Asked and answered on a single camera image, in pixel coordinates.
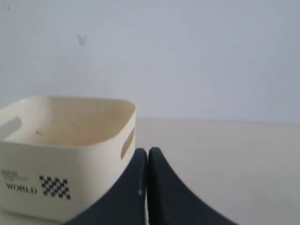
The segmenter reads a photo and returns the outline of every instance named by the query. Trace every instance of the white wall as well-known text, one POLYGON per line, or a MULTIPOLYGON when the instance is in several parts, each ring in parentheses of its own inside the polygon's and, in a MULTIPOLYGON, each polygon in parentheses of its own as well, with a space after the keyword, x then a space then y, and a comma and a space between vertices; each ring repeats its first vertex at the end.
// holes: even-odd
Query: white wall
POLYGON ((133 100, 143 117, 300 123, 299 9, 298 0, 0 0, 0 106, 105 96, 133 100))

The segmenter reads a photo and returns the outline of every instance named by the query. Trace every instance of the tabletop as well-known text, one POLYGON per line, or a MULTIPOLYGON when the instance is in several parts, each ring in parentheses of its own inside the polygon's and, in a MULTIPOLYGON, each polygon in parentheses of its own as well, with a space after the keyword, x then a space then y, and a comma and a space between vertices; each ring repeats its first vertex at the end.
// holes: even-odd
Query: tabletop
MULTIPOLYGON (((143 119, 136 147, 158 146, 185 184, 240 225, 298 225, 300 126, 143 119)), ((0 210, 0 224, 55 225, 0 210)))

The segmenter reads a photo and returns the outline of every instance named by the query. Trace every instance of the plastic storage bin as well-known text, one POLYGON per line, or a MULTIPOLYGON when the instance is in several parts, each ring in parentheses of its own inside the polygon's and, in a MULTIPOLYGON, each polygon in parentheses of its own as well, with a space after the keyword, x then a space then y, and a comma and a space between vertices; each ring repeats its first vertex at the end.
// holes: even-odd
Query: plastic storage bin
POLYGON ((0 110, 0 206, 66 221, 120 177, 135 150, 135 105, 30 97, 0 110))

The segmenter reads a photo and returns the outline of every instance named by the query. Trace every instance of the checkered pattern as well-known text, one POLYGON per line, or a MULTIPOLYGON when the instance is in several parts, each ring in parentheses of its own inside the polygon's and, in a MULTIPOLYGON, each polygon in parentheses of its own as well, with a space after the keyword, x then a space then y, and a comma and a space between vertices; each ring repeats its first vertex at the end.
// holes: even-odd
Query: checkered pattern
POLYGON ((43 189, 43 193, 45 196, 58 196, 59 198, 65 197, 70 200, 70 189, 68 187, 68 180, 55 177, 52 178, 50 176, 39 176, 39 180, 41 181, 41 186, 43 189))

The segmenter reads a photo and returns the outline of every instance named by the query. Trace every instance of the black plastic piece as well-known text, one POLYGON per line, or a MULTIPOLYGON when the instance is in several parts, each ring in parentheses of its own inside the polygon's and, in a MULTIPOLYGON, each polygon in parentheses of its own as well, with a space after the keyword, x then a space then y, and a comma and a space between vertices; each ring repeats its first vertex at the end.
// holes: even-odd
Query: black plastic piece
POLYGON ((127 168, 96 203, 63 225, 145 225, 147 154, 136 149, 127 168))
POLYGON ((147 197, 150 225, 236 225, 194 195, 159 148, 149 151, 147 197))

